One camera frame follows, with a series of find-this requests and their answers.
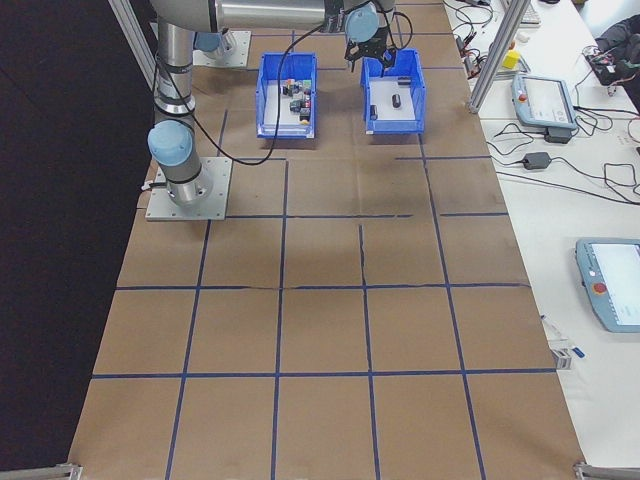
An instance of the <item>wire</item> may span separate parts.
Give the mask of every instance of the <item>wire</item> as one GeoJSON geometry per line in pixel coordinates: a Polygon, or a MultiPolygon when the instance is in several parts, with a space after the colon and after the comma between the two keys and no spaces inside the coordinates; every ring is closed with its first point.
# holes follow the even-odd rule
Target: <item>wire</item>
{"type": "Polygon", "coordinates": [[[475,5],[475,6],[474,5],[461,5],[460,7],[454,7],[453,5],[450,5],[449,3],[447,3],[446,0],[443,0],[442,3],[446,7],[449,7],[451,10],[456,12],[456,18],[458,20],[460,20],[461,22],[463,22],[463,24],[469,25],[472,28],[472,31],[475,30],[474,29],[474,25],[481,25],[483,27],[486,27],[487,25],[489,25],[491,23],[491,21],[493,20],[493,17],[495,15],[495,11],[493,10],[493,8],[491,6],[485,7],[483,5],[475,5]],[[471,20],[471,17],[466,14],[466,12],[463,12],[463,9],[469,9],[469,8],[485,10],[485,11],[489,12],[489,18],[487,20],[482,21],[482,22],[474,22],[473,20],[471,20]],[[466,19],[460,18],[460,15],[464,15],[466,17],[466,19]]]}
{"type": "MultiPolygon", "coordinates": [[[[158,52],[156,51],[155,58],[158,58],[158,52]]],[[[151,109],[151,128],[156,124],[156,84],[158,83],[158,62],[156,62],[153,69],[153,82],[151,82],[151,102],[153,108],[151,109]]]]}
{"type": "Polygon", "coordinates": [[[514,135],[514,134],[519,134],[519,135],[524,135],[525,137],[527,137],[527,141],[519,143],[518,145],[516,145],[515,147],[513,147],[511,150],[509,150],[508,152],[503,152],[501,151],[495,144],[493,144],[492,142],[487,142],[487,145],[493,147],[496,152],[498,152],[500,155],[502,155],[503,157],[506,157],[507,155],[511,155],[513,152],[515,152],[518,148],[520,147],[524,147],[525,145],[529,145],[530,143],[533,143],[534,138],[533,135],[544,135],[544,133],[542,132],[525,132],[524,130],[522,130],[517,124],[511,122],[511,123],[507,123],[502,130],[500,130],[498,133],[496,133],[493,138],[499,137],[501,135],[514,135]],[[515,127],[516,131],[515,132],[507,132],[507,128],[509,127],[515,127]]]}
{"type": "MultiPolygon", "coordinates": [[[[517,165],[517,164],[521,164],[524,163],[524,160],[520,160],[517,162],[510,162],[510,163],[504,163],[502,161],[500,161],[499,159],[491,156],[491,158],[493,160],[495,160],[497,163],[499,163],[500,165],[504,166],[504,167],[509,167],[509,166],[513,166],[513,165],[517,165]]],[[[594,192],[589,192],[587,190],[582,190],[582,189],[578,189],[575,187],[571,187],[569,185],[564,185],[564,184],[557,184],[557,183],[552,183],[552,182],[547,182],[544,180],[539,180],[539,179],[535,179],[535,178],[531,178],[531,177],[527,177],[527,176],[522,176],[522,175],[515,175],[515,174],[508,174],[506,172],[500,172],[498,171],[497,173],[501,174],[501,175],[506,175],[506,176],[512,176],[512,177],[516,177],[516,178],[523,178],[526,180],[530,180],[532,182],[537,182],[537,183],[542,183],[544,185],[550,185],[550,186],[555,186],[555,187],[560,187],[560,188],[566,188],[568,190],[572,190],[575,192],[579,192],[579,193],[585,193],[587,195],[592,195],[594,197],[598,197],[598,198],[602,198],[604,200],[609,200],[609,201],[613,201],[613,202],[617,202],[617,203],[625,203],[625,204],[629,204],[629,205],[640,205],[640,201],[636,201],[636,200],[632,200],[629,197],[625,196],[624,194],[622,194],[619,190],[616,189],[616,187],[624,187],[624,188],[631,188],[632,192],[635,195],[640,195],[640,193],[638,193],[638,189],[640,188],[640,183],[638,183],[638,177],[636,174],[636,169],[635,166],[631,163],[610,163],[610,162],[606,162],[603,164],[602,166],[602,175],[593,175],[591,173],[585,172],[584,170],[579,169],[578,167],[576,167],[574,164],[572,164],[569,160],[567,160],[564,157],[553,157],[550,159],[549,163],[552,163],[554,161],[560,161],[565,163],[567,166],[569,166],[569,168],[571,168],[573,171],[579,173],[580,175],[586,177],[586,178],[590,178],[593,180],[601,180],[605,187],[608,188],[609,190],[611,190],[611,192],[613,192],[615,195],[617,195],[618,197],[620,197],[621,200],[618,200],[616,198],[611,198],[611,197],[607,197],[604,195],[600,195],[598,193],[594,193],[594,192]],[[610,177],[609,171],[613,168],[628,168],[631,170],[631,182],[619,182],[617,180],[614,180],[610,177]]]]}
{"type": "Polygon", "coordinates": [[[502,162],[502,161],[498,160],[498,159],[497,159],[496,157],[494,157],[493,155],[490,155],[490,156],[491,156],[491,158],[492,158],[495,162],[499,163],[499,164],[500,164],[500,165],[502,165],[503,167],[511,167],[511,166],[513,166],[513,165],[522,165],[522,164],[524,163],[524,160],[518,160],[517,162],[509,162],[509,163],[505,163],[505,162],[502,162]]]}
{"type": "MultiPolygon", "coordinates": [[[[281,91],[281,79],[280,79],[280,77],[282,75],[282,68],[284,66],[284,61],[287,58],[287,55],[289,55],[291,50],[293,50],[293,48],[298,43],[300,43],[302,40],[304,40],[305,38],[309,37],[310,35],[320,31],[322,29],[322,27],[323,27],[322,25],[318,25],[316,28],[313,28],[312,30],[309,30],[307,33],[301,35],[298,39],[296,39],[293,42],[291,42],[291,45],[289,45],[287,47],[287,49],[284,51],[284,53],[282,54],[282,57],[280,58],[280,63],[278,64],[278,79],[277,79],[278,95],[280,94],[279,92],[281,91]]],[[[189,112],[189,115],[193,118],[194,123],[202,131],[204,136],[207,137],[207,140],[209,140],[209,142],[211,142],[211,144],[214,147],[216,147],[220,151],[220,153],[222,153],[225,157],[228,157],[229,159],[231,159],[234,162],[237,162],[237,163],[239,163],[241,165],[247,165],[247,166],[261,165],[264,162],[266,162],[267,160],[269,160],[269,158],[271,158],[271,155],[273,154],[273,150],[274,150],[275,145],[276,145],[276,140],[278,139],[278,130],[280,128],[281,102],[278,102],[278,108],[277,108],[277,113],[276,113],[276,128],[275,128],[275,131],[274,131],[274,134],[273,134],[273,138],[271,139],[271,145],[269,146],[269,151],[260,160],[257,160],[255,162],[247,162],[245,160],[241,160],[241,159],[236,158],[236,157],[234,157],[232,155],[229,155],[220,145],[218,145],[216,143],[216,141],[213,138],[211,138],[211,135],[209,135],[209,132],[207,132],[207,130],[204,128],[204,126],[200,123],[200,121],[196,117],[194,110],[189,108],[189,105],[187,104],[186,99],[180,93],[180,90],[178,89],[178,86],[176,85],[175,80],[173,79],[171,74],[168,72],[167,66],[164,64],[164,62],[159,57],[156,57],[156,65],[160,65],[160,67],[162,67],[165,75],[167,75],[167,77],[169,77],[169,80],[171,80],[173,88],[175,89],[175,91],[177,92],[178,96],[180,97],[180,101],[182,102],[184,107],[189,112]]]]}
{"type": "Polygon", "coordinates": [[[503,175],[505,177],[520,178],[520,179],[523,179],[523,180],[527,180],[529,182],[540,183],[542,185],[547,185],[547,186],[550,186],[550,187],[557,187],[557,188],[562,188],[564,190],[569,190],[569,191],[572,191],[572,192],[583,193],[585,195],[589,195],[589,196],[596,197],[596,198],[601,198],[602,200],[608,200],[608,201],[614,202],[614,203],[621,203],[621,204],[624,204],[624,205],[636,205],[636,206],[640,205],[640,202],[634,202],[634,201],[631,201],[631,200],[618,200],[617,198],[607,197],[605,195],[600,195],[599,193],[589,192],[588,190],[582,190],[580,188],[571,187],[569,185],[562,185],[560,183],[547,182],[545,180],[540,180],[538,178],[531,178],[531,177],[527,177],[525,175],[516,175],[514,173],[507,173],[507,172],[500,172],[500,171],[496,171],[496,173],[498,175],[503,175]]]}
{"type": "MultiPolygon", "coordinates": [[[[394,16],[397,17],[402,17],[404,18],[407,23],[409,24],[409,40],[405,42],[402,42],[402,48],[400,48],[400,50],[404,50],[405,48],[407,48],[409,46],[409,44],[411,43],[411,40],[413,40],[413,23],[411,23],[411,19],[404,13],[402,12],[398,12],[396,10],[394,16]]],[[[398,31],[400,32],[400,37],[402,38],[402,32],[400,31],[400,23],[398,22],[398,31]]]]}
{"type": "MultiPolygon", "coordinates": [[[[409,17],[407,17],[404,13],[400,12],[401,13],[400,16],[404,17],[409,22],[409,28],[411,29],[411,31],[409,33],[409,40],[407,41],[407,43],[401,47],[398,47],[395,39],[393,38],[393,32],[391,31],[391,24],[389,23],[389,18],[387,18],[387,13],[389,13],[389,11],[391,10],[385,11],[385,9],[380,4],[380,0],[370,0],[370,2],[373,2],[376,5],[376,12],[382,14],[382,16],[384,17],[384,21],[387,24],[387,30],[389,31],[389,40],[391,40],[391,46],[396,50],[404,50],[405,48],[407,48],[407,46],[409,45],[409,42],[411,42],[411,40],[413,39],[413,24],[411,23],[411,20],[409,20],[409,17]]],[[[345,14],[351,12],[352,10],[354,10],[354,8],[346,10],[345,14]]]]}
{"type": "Polygon", "coordinates": [[[638,112],[632,112],[631,110],[622,110],[617,108],[593,108],[593,107],[583,107],[582,105],[574,105],[573,109],[579,110],[579,111],[587,110],[589,112],[628,113],[629,115],[638,116],[638,112]]]}
{"type": "Polygon", "coordinates": [[[584,78],[582,80],[580,80],[578,83],[576,83],[576,86],[573,87],[573,89],[576,91],[576,103],[580,103],[580,91],[578,90],[578,87],[580,85],[582,85],[582,83],[584,83],[584,81],[589,78],[589,75],[591,75],[592,70],[589,70],[587,72],[587,74],[584,76],[584,78]]]}
{"type": "Polygon", "coordinates": [[[581,112],[583,115],[586,115],[591,120],[593,120],[593,123],[592,123],[586,118],[581,117],[580,115],[576,115],[576,123],[578,125],[578,131],[582,130],[588,137],[593,137],[596,131],[608,132],[613,128],[613,119],[611,117],[604,115],[602,113],[590,112],[589,110],[581,110],[581,112]],[[600,126],[600,119],[603,119],[603,118],[609,122],[609,124],[606,127],[600,126]],[[587,131],[587,129],[584,128],[581,122],[591,127],[591,131],[587,131]]]}
{"type": "Polygon", "coordinates": [[[633,140],[636,143],[640,143],[640,140],[638,140],[636,137],[634,137],[633,134],[631,133],[631,124],[633,122],[635,122],[636,120],[640,120],[640,117],[635,117],[635,118],[632,118],[631,120],[629,120],[629,123],[627,123],[627,133],[629,134],[629,137],[631,138],[631,140],[633,140]]]}

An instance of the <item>blue bin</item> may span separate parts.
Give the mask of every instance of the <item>blue bin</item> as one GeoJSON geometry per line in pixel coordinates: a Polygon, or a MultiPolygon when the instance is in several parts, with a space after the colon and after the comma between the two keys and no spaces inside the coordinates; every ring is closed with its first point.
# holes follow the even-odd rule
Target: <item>blue bin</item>
{"type": "Polygon", "coordinates": [[[396,64],[393,68],[389,68],[384,72],[384,78],[389,77],[410,77],[411,85],[409,87],[414,119],[389,120],[379,118],[371,119],[372,92],[371,82],[380,78],[382,74],[382,65],[373,58],[364,58],[362,62],[362,74],[360,84],[364,88],[364,121],[367,134],[403,134],[403,133],[423,133],[424,132],[424,116],[427,102],[427,87],[424,83],[422,75],[422,67],[420,65],[420,55],[417,50],[407,48],[397,53],[396,64]]]}
{"type": "MultiPolygon", "coordinates": [[[[256,132],[259,138],[273,138],[275,122],[265,125],[265,110],[267,108],[267,86],[269,82],[278,79],[278,65],[282,53],[264,53],[260,61],[258,85],[256,88],[256,132]]],[[[290,53],[284,60],[280,80],[293,78],[295,80],[311,80],[311,118],[309,125],[283,123],[283,114],[289,109],[281,107],[278,138],[314,138],[316,126],[316,84],[318,66],[315,53],[290,53]]]]}

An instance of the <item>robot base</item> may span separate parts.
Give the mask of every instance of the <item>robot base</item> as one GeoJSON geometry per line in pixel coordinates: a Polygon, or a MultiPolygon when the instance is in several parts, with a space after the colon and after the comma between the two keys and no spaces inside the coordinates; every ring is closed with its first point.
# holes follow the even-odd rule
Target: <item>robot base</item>
{"type": "MultiPolygon", "coordinates": [[[[224,220],[227,212],[232,162],[226,157],[204,157],[201,160],[202,168],[206,168],[213,178],[213,188],[209,195],[195,205],[180,206],[171,200],[165,187],[156,187],[151,190],[145,216],[147,220],[224,220]]],[[[165,182],[161,170],[158,170],[154,181],[165,182]]]]}

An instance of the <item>grid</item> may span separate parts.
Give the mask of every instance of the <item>grid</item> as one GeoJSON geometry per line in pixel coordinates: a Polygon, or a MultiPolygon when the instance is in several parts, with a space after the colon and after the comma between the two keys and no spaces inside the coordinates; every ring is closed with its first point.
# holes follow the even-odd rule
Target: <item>grid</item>
{"type": "MultiPolygon", "coordinates": [[[[279,142],[260,175],[234,167],[225,222],[147,224],[141,199],[70,455],[93,478],[572,478],[581,454],[444,9],[399,9],[425,135],[364,135],[357,81],[324,43],[339,37],[318,36],[302,49],[320,61],[319,138],[279,142]]],[[[254,68],[296,36],[256,33],[254,68]]],[[[219,72],[195,73],[203,123],[259,158],[251,71],[222,95],[219,72]]]]}

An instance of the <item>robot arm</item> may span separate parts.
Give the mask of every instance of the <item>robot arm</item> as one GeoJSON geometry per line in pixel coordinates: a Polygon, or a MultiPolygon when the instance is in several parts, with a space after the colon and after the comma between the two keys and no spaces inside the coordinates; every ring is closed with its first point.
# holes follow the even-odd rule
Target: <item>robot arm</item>
{"type": "Polygon", "coordinates": [[[158,14],[156,126],[149,148],[166,178],[166,190],[178,206],[205,199],[213,179],[195,151],[191,95],[194,32],[229,27],[285,28],[345,32],[345,58],[363,57],[393,66],[387,33],[395,0],[151,0],[158,14]]]}
{"type": "Polygon", "coordinates": [[[395,0],[152,0],[158,16],[185,30],[217,33],[225,28],[285,28],[345,32],[345,59],[378,59],[393,66],[387,49],[395,0]]]}

